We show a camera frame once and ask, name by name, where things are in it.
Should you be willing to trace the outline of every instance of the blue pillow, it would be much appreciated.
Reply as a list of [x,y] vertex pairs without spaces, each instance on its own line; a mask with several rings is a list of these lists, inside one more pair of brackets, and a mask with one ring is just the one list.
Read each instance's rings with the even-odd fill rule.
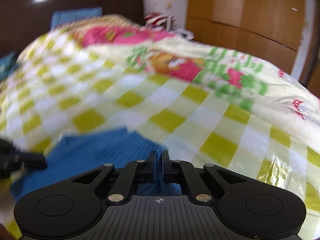
[[102,7],[56,11],[51,17],[51,29],[63,23],[102,16]]

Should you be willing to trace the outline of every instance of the bed headboard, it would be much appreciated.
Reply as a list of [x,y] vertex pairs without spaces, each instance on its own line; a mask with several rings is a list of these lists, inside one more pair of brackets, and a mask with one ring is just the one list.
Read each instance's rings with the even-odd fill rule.
[[20,53],[36,37],[50,30],[58,10],[102,7],[102,14],[120,14],[144,24],[142,0],[0,0],[0,57]]

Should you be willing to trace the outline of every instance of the black object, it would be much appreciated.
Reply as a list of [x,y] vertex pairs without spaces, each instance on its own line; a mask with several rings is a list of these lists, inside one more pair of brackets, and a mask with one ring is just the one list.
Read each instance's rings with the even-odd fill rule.
[[164,182],[180,184],[182,195],[136,195],[154,174],[151,152],[30,192],[14,208],[21,239],[300,239],[306,208],[287,190],[213,164],[170,161],[164,151]]
[[9,178],[10,173],[24,166],[32,169],[46,169],[47,163],[41,154],[20,152],[13,143],[0,139],[0,179]]

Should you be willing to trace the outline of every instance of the checkered blanket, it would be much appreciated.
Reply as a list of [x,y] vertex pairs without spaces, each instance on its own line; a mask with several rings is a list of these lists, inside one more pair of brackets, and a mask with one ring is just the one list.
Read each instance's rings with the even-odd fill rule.
[[[59,31],[20,59],[1,93],[0,134],[21,149],[43,151],[65,131],[125,125],[166,145],[171,159],[216,163],[294,192],[308,210],[300,237],[319,236],[320,157],[276,126],[190,82],[111,62]],[[9,184],[0,182],[0,222],[19,236]]]

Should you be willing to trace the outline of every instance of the ribbed surface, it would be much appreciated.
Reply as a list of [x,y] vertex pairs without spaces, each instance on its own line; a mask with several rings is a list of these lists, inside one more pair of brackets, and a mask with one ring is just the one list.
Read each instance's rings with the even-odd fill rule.
[[[249,240],[220,222],[210,207],[186,196],[133,196],[109,207],[101,220],[70,240]],[[290,236],[286,240],[298,240]]]

